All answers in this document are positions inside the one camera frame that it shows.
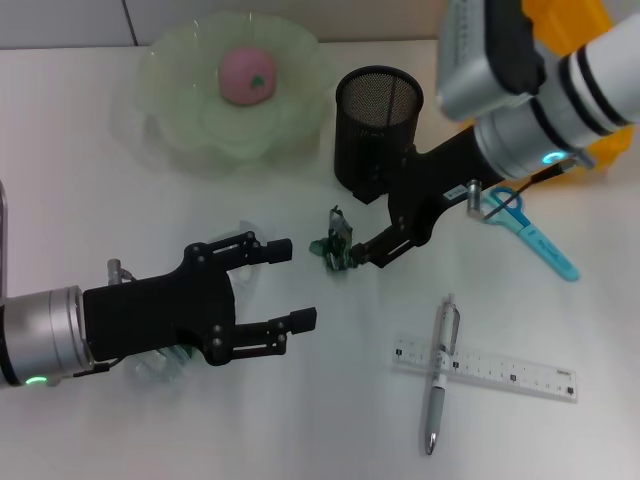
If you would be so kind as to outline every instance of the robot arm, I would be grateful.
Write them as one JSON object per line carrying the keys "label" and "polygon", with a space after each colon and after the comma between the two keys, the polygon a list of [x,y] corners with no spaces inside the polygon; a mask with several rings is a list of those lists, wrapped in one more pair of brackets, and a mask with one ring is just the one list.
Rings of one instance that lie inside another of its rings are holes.
{"label": "robot arm", "polygon": [[284,355],[287,334],[315,328],[308,308],[263,323],[235,324],[227,271],[291,260],[290,240],[261,245],[253,232],[184,251],[182,264],[154,278],[87,290],[77,286],[6,298],[7,208],[0,184],[0,388],[107,371],[104,362],[176,344],[198,348],[210,365]]}
{"label": "robot arm", "polygon": [[[515,46],[506,47],[508,39],[502,37],[496,40],[497,19],[504,20],[513,5],[518,4],[450,2],[439,53],[438,102],[456,120],[481,116],[430,152],[407,148],[388,179],[391,226],[354,246],[356,261],[382,268],[427,243],[440,215],[467,199],[472,181],[488,188],[503,179],[529,177],[568,157],[592,166],[587,146],[640,122],[640,49],[635,48],[640,14],[558,58],[541,46],[538,53],[530,50],[530,22],[521,12],[511,11],[520,25],[518,32],[509,29],[517,37]],[[505,62],[518,56],[528,59],[528,67],[516,61],[516,71],[505,80]]]}

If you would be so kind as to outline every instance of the green glass bowl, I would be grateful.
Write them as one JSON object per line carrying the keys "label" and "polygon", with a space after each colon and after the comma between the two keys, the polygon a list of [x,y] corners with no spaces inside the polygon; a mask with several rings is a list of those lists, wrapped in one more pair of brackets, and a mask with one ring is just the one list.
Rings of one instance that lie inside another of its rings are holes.
{"label": "green glass bowl", "polygon": [[[276,92],[258,105],[233,105],[219,93],[218,65],[240,46],[262,48],[276,63]],[[220,12],[173,28],[149,47],[136,104],[178,150],[255,160],[316,133],[333,83],[333,69],[306,29],[273,15]]]}

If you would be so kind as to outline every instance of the pink fruit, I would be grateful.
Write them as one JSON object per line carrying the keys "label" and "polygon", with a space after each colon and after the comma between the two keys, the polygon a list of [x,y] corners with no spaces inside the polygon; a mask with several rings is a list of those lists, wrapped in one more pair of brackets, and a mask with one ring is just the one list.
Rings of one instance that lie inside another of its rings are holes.
{"label": "pink fruit", "polygon": [[227,52],[218,68],[220,94],[237,105],[255,105],[273,95],[276,66],[267,52],[239,47]]}

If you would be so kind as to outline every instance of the green led light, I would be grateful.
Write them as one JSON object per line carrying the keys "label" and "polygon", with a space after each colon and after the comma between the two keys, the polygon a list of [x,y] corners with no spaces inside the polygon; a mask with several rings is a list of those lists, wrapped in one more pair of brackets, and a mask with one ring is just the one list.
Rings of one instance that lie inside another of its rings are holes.
{"label": "green led light", "polygon": [[32,383],[46,383],[47,377],[31,377],[29,380],[24,382],[27,385],[31,385]]}

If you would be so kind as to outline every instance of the small green object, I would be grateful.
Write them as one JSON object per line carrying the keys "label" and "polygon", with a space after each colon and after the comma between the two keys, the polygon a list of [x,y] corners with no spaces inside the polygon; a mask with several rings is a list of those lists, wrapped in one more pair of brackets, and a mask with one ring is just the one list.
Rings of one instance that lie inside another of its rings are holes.
{"label": "small green object", "polygon": [[24,383],[25,385],[31,385],[32,383],[47,383],[47,377],[31,377]]}
{"label": "small green object", "polygon": [[253,77],[253,80],[251,80],[251,88],[256,87],[264,87],[264,78],[262,78],[262,75],[256,75]]}
{"label": "small green object", "polygon": [[329,236],[311,242],[309,251],[323,257],[332,272],[357,268],[358,264],[351,258],[352,233],[353,228],[336,205],[329,213]]}

